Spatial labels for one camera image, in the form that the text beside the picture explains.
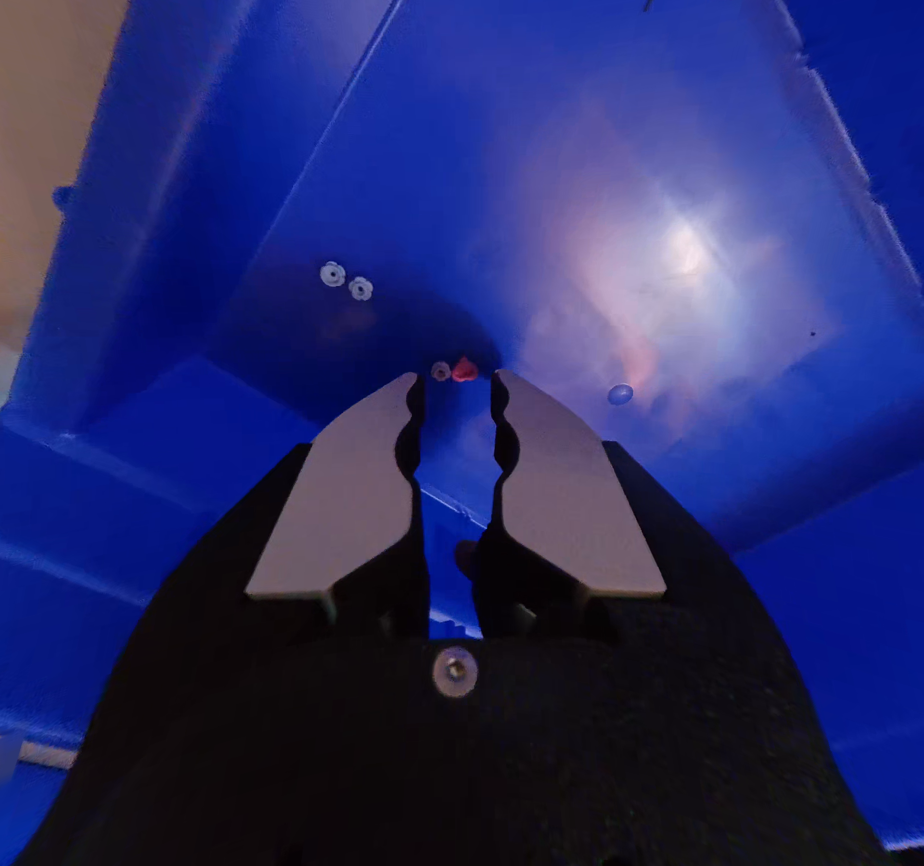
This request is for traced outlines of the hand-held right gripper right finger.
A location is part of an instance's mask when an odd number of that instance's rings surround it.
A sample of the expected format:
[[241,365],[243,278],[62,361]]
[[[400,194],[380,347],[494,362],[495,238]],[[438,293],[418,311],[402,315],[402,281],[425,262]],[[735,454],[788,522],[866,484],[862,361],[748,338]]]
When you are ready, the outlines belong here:
[[491,517],[471,589],[486,639],[578,636],[609,601],[654,602],[667,586],[603,441],[508,369],[491,376]]

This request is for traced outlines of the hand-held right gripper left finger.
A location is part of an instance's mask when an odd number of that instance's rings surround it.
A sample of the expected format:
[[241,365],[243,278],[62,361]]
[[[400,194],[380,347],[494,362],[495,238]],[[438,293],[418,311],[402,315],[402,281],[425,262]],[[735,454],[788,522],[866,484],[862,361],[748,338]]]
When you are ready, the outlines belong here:
[[319,433],[245,588],[307,601],[339,633],[429,633],[421,459],[425,383],[408,372]]

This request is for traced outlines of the blue plastic bin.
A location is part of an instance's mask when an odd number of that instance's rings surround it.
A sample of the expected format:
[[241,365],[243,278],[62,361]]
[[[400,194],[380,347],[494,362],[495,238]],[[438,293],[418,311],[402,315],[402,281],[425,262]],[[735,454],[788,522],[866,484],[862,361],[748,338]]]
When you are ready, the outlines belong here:
[[[128,0],[52,200],[2,864],[922,864],[922,249],[783,0]],[[662,600],[482,636],[501,369],[603,441]],[[249,598],[408,372],[428,635]]]

